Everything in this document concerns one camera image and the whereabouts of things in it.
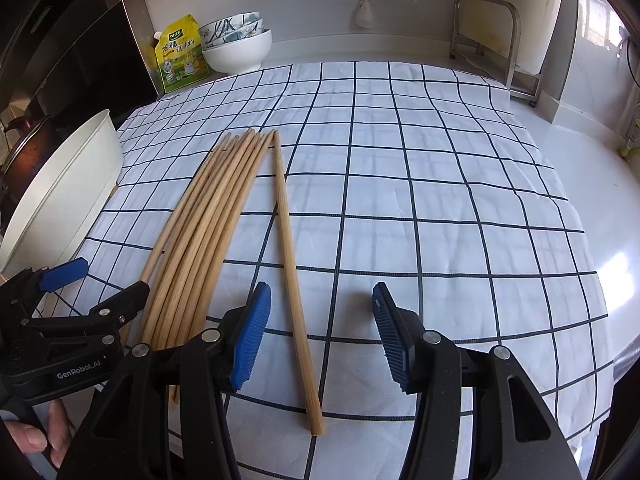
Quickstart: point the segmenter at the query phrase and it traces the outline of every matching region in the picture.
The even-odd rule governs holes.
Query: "metal screw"
[[[215,328],[210,328],[209,330],[205,330],[200,337],[205,343],[215,343],[220,339],[220,332]]]
[[[144,357],[149,353],[149,347],[144,343],[140,343],[131,349],[131,353],[133,354],[133,357]]]
[[[422,339],[432,345],[437,345],[440,341],[442,341],[440,334],[434,332],[433,330],[427,330],[427,332],[422,334]]]
[[[505,346],[497,346],[494,348],[494,354],[498,359],[502,359],[506,361],[509,357],[511,357],[511,352]]]

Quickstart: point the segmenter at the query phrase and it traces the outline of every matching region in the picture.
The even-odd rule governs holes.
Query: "human hand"
[[[45,437],[40,430],[21,422],[6,421],[14,442],[23,453],[42,453],[51,444],[51,462],[60,467],[71,444],[71,430],[66,416],[65,405],[60,399],[52,400],[49,405],[49,429]]]

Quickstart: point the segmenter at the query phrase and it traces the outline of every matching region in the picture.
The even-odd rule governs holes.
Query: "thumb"
[[[23,453],[42,453],[47,448],[47,439],[33,426],[21,422],[6,421],[6,428]]]

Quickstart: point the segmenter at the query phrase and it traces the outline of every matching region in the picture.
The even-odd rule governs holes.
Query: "patterned bowl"
[[[202,44],[207,48],[207,45],[211,46],[214,40],[222,38],[222,36],[226,36],[249,23],[257,22],[258,20],[260,20],[260,12],[236,14],[222,20],[207,23],[207,25],[203,25],[198,29],[198,34],[200,35]]]
[[[257,22],[249,23],[248,25],[244,25],[240,27],[238,30],[234,30],[228,34],[220,38],[216,38],[211,41],[211,43],[207,43],[204,48],[211,48],[212,46],[219,46],[223,43],[231,43],[232,41],[244,40],[244,38],[250,38],[255,36],[256,34],[261,34],[264,31],[264,27],[262,26],[262,18],[260,18]]]

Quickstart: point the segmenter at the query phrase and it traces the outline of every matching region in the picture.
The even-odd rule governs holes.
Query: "metal rack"
[[[528,99],[529,105],[534,107],[538,102],[538,98],[540,97],[540,77],[542,74],[532,75],[523,71],[518,70],[516,65],[516,60],[518,58],[518,51],[520,49],[520,37],[522,34],[522,21],[520,19],[520,14],[518,13],[518,9],[506,0],[480,0],[483,2],[489,2],[495,5],[506,7],[511,14],[511,21],[513,23],[511,27],[511,43],[509,46],[509,55],[507,57],[507,69],[503,70],[500,67],[492,64],[486,56],[484,56],[485,46],[478,43],[477,41],[466,39],[466,44],[474,44],[476,47],[476,52],[474,54],[461,52],[458,50],[458,43],[462,43],[460,41],[460,5],[462,4],[462,0],[455,0],[453,7],[453,38],[451,40],[451,46],[449,50],[449,57],[451,59],[456,59],[456,56],[462,56],[469,63],[479,68],[483,72],[486,72],[489,76],[503,83],[512,96],[519,97],[522,99]],[[527,89],[522,86],[516,86],[513,82],[513,76],[516,72],[525,73],[528,76],[531,76],[535,79],[535,83],[532,89]]]

